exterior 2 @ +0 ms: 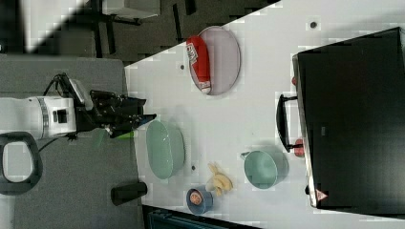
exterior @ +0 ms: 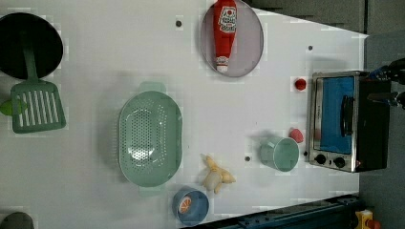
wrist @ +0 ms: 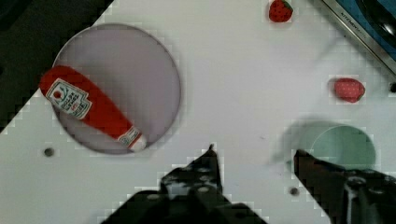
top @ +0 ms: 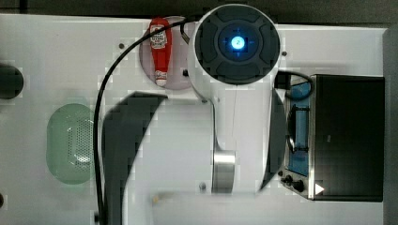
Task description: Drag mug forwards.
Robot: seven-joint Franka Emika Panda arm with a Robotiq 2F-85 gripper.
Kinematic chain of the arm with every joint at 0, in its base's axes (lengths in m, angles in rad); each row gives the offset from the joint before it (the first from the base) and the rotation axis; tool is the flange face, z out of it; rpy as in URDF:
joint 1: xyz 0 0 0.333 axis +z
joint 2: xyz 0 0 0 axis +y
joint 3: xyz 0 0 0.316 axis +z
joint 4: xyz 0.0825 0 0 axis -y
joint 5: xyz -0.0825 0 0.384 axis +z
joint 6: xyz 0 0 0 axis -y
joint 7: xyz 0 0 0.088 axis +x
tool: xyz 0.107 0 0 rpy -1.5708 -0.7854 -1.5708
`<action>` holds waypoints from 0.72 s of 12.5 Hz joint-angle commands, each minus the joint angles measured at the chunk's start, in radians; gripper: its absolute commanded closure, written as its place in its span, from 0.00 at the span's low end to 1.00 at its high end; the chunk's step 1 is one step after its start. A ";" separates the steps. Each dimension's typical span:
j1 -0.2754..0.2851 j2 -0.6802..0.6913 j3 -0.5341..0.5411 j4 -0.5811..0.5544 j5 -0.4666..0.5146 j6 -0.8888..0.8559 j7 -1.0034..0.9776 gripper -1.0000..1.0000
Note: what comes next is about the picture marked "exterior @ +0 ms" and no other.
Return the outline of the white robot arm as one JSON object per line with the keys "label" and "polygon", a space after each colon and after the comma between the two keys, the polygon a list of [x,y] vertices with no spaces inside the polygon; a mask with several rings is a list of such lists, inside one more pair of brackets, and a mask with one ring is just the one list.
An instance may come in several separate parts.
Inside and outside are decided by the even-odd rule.
{"label": "white robot arm", "polygon": [[389,65],[382,66],[369,73],[368,79],[388,86],[386,92],[372,93],[367,98],[376,103],[382,103],[391,107],[405,109],[405,92],[394,91],[394,83],[405,85],[405,59],[400,58]]}

